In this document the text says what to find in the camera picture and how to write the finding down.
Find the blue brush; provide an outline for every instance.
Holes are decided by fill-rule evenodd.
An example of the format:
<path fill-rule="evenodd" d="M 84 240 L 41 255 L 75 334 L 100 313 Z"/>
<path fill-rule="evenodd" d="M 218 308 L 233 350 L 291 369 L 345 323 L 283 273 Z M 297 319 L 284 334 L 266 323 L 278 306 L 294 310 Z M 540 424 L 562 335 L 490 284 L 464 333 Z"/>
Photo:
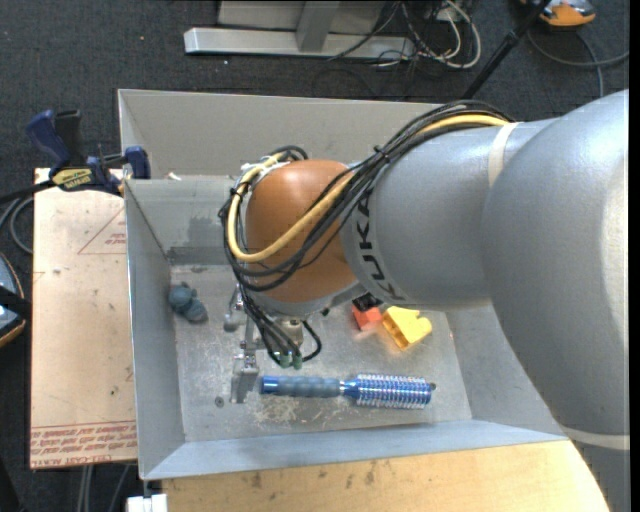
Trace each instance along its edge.
<path fill-rule="evenodd" d="M 260 393 L 278 396 L 331 398 L 350 396 L 356 405 L 393 409 L 423 409 L 435 384 L 422 377 L 359 374 L 355 379 L 265 375 Z"/>

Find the yellow label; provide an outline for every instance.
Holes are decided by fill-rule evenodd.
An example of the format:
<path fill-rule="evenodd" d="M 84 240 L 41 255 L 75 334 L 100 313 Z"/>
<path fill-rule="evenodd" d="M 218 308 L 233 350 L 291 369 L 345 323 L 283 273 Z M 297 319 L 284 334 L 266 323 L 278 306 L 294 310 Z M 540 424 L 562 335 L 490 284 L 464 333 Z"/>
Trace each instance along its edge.
<path fill-rule="evenodd" d="M 65 188 L 77 187 L 91 182 L 91 169 L 87 167 L 61 169 L 58 174 L 51 178 L 51 181 L 56 185 L 64 185 Z"/>
<path fill-rule="evenodd" d="M 82 176 L 71 181 L 66 181 L 62 184 L 62 186 L 68 190 L 80 185 L 84 185 L 86 183 L 91 183 L 91 176 Z"/>

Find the yellow object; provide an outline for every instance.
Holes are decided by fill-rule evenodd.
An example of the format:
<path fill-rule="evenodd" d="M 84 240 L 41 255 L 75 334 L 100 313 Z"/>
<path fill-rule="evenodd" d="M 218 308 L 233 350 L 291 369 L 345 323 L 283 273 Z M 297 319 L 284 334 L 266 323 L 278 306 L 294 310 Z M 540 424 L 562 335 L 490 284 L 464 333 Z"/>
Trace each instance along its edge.
<path fill-rule="evenodd" d="M 87 167 L 61 169 L 51 178 L 51 181 L 58 186 L 62 185 L 65 189 L 71 190 L 80 185 L 91 183 L 91 169 Z"/>
<path fill-rule="evenodd" d="M 392 306 L 382 315 L 382 325 L 403 350 L 431 334 L 431 322 L 415 309 Z"/>

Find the orange object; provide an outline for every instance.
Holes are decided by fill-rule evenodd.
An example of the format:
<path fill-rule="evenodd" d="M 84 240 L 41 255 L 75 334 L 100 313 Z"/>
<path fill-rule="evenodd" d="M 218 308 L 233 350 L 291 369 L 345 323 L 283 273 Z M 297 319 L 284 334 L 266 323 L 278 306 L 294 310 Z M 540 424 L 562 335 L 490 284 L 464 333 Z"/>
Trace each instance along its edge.
<path fill-rule="evenodd" d="M 358 328 L 361 331 L 371 329 L 382 320 L 382 313 L 380 313 L 380 309 L 377 307 L 367 309 L 366 311 L 360 311 L 357 307 L 352 305 L 351 311 L 353 312 L 353 318 L 356 319 Z"/>
<path fill-rule="evenodd" d="M 551 15 L 542 14 L 541 18 L 553 27 L 577 27 L 593 21 L 595 13 L 583 14 L 570 3 L 561 3 L 551 7 Z"/>
<path fill-rule="evenodd" d="M 247 205 L 248 249 L 255 252 L 271 245 L 309 210 L 327 184 L 346 169 L 346 165 L 332 160 L 298 160 L 267 174 L 256 185 Z M 318 300 L 351 286 L 356 276 L 345 259 L 340 237 L 331 238 L 338 227 L 339 221 L 335 221 L 303 259 L 301 268 L 277 288 L 264 292 L 265 295 L 282 302 L 300 303 Z M 310 231 L 308 226 L 263 263 L 275 266 L 285 261 L 300 249 Z M 327 242 L 329 245 L 317 257 Z M 260 270 L 261 267 L 252 264 L 250 268 Z M 269 280 L 258 278 L 257 282 L 263 284 Z"/>

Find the wooden board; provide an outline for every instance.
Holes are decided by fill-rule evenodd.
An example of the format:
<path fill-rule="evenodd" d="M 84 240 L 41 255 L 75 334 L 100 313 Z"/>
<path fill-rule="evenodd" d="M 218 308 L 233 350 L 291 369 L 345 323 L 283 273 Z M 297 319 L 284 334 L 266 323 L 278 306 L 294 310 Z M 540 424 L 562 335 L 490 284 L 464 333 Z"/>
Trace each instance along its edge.
<path fill-rule="evenodd" d="M 166 480 L 162 487 L 171 512 L 608 510 L 568 440 Z"/>
<path fill-rule="evenodd" d="M 30 467 L 135 459 L 122 199 L 37 194 L 33 258 Z"/>

